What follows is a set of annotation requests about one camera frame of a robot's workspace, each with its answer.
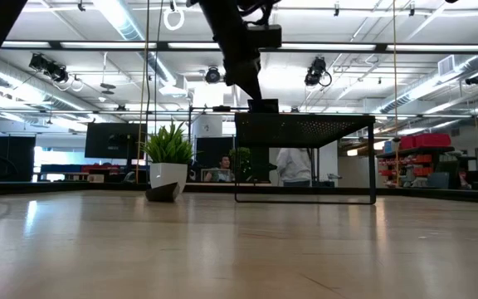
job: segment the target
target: air vent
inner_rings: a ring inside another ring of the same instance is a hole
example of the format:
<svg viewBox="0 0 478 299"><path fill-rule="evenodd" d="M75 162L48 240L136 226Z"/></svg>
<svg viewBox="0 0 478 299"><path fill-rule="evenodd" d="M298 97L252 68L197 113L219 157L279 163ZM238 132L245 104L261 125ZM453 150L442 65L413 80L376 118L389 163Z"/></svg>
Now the air vent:
<svg viewBox="0 0 478 299"><path fill-rule="evenodd" d="M451 130L451 137L457 137L457 136L460 136L460 135L461 135L461 129L460 128L456 128L456 129Z"/></svg>
<svg viewBox="0 0 478 299"><path fill-rule="evenodd" d="M451 55L438 62L438 75L447 76L455 72L455 56Z"/></svg>

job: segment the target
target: computer screen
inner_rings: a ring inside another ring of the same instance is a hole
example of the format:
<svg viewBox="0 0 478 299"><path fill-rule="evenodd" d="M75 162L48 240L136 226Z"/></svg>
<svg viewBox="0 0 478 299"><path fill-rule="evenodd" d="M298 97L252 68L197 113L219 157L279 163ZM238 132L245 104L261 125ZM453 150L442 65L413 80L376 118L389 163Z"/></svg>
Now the computer screen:
<svg viewBox="0 0 478 299"><path fill-rule="evenodd" d="M147 130L141 126L141 140ZM86 133L86 158L137 159L139 140L138 124L88 124Z"/></svg>

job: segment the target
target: seated person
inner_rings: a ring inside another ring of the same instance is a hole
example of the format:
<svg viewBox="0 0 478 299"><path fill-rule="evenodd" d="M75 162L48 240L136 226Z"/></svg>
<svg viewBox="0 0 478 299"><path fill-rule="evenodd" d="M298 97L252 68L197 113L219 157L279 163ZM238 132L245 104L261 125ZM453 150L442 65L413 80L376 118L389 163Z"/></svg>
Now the seated person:
<svg viewBox="0 0 478 299"><path fill-rule="evenodd" d="M223 155L220 167L208 170L204 182L233 182L233 174L230 170L230 157Z"/></svg>
<svg viewBox="0 0 478 299"><path fill-rule="evenodd" d="M311 186L311 157L307 149L280 149L276 163L284 187Z"/></svg>

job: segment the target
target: black metal table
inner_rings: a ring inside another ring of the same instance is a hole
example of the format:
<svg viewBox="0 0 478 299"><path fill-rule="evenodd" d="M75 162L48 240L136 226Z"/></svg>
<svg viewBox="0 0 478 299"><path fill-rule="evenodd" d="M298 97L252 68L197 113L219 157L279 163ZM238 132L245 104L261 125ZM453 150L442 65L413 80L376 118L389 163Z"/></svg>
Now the black metal table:
<svg viewBox="0 0 478 299"><path fill-rule="evenodd" d="M237 199L238 182L235 180L235 200L238 203L315 203L315 204L375 204L375 160L373 151L373 116L354 115L295 115L276 113L236 113L236 148L266 147L319 149L324 145L368 128L368 165L370 176L370 201L368 203L323 203L310 201L241 201ZM234 170L237 176L237 159ZM319 178L319 159L316 161L316 178Z"/></svg>

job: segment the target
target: wooden table surface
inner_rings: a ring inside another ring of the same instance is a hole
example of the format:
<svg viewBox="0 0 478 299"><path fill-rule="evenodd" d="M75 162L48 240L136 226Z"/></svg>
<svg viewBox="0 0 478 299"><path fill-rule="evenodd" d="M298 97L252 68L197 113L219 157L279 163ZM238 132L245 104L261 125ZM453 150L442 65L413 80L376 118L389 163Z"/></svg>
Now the wooden table surface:
<svg viewBox="0 0 478 299"><path fill-rule="evenodd" d="M2 196L0 298L473 299L478 203Z"/></svg>

